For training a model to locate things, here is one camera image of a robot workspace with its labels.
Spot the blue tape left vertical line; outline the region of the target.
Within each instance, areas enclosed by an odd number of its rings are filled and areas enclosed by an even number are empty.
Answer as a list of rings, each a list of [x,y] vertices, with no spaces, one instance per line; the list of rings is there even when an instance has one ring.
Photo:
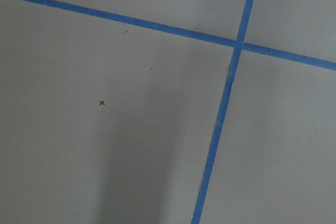
[[[250,19],[250,13],[253,6],[254,0],[245,0],[245,5],[242,13],[242,17],[240,19],[239,29],[237,32],[237,37],[234,43],[233,47],[233,53],[230,60],[229,65],[229,74],[225,81],[225,86],[223,89],[222,98],[220,101],[220,105],[218,108],[217,118],[211,138],[211,143],[209,145],[207,159],[204,167],[203,172],[203,179],[202,184],[200,186],[200,189],[198,191],[191,224],[197,224],[201,220],[201,215],[209,187],[209,182],[212,175],[213,166],[215,163],[216,153],[219,145],[219,140],[221,137],[226,111],[228,108],[229,100],[230,100],[230,94],[232,91],[232,86],[235,80],[235,75],[241,55],[241,51],[243,49],[243,44],[246,36],[247,26]]]

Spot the blue tape lower horizontal line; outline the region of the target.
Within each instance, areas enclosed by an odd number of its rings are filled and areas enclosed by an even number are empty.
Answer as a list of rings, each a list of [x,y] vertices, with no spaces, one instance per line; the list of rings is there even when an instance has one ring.
[[[71,3],[60,2],[56,0],[20,0],[26,1],[34,4],[49,6],[53,8],[63,9],[70,12],[80,13],[88,16],[98,17],[102,19],[112,20],[115,22],[125,23],[128,25],[138,26],[142,28],[147,28],[151,30],[157,30],[164,33],[178,35],[182,37],[192,38],[196,40],[201,40],[205,42],[210,42],[217,45],[223,45],[228,47],[234,47],[235,41],[232,39],[218,37],[210,34],[200,33],[188,29],[178,28],[174,26],[169,26],[165,24],[150,22],[147,20],[142,20],[138,18],[133,18],[129,16],[119,15],[115,13],[104,12],[97,9],[86,8],[78,6]],[[267,56],[272,56],[276,58],[286,59],[290,61],[295,61],[299,63],[304,63],[307,65],[320,67],[329,70],[335,70],[335,62],[322,60],[314,57],[308,57],[300,54],[294,54],[287,51],[277,50],[273,48],[263,47],[255,44],[243,43],[242,50],[255,52],[258,54],[263,54]]]

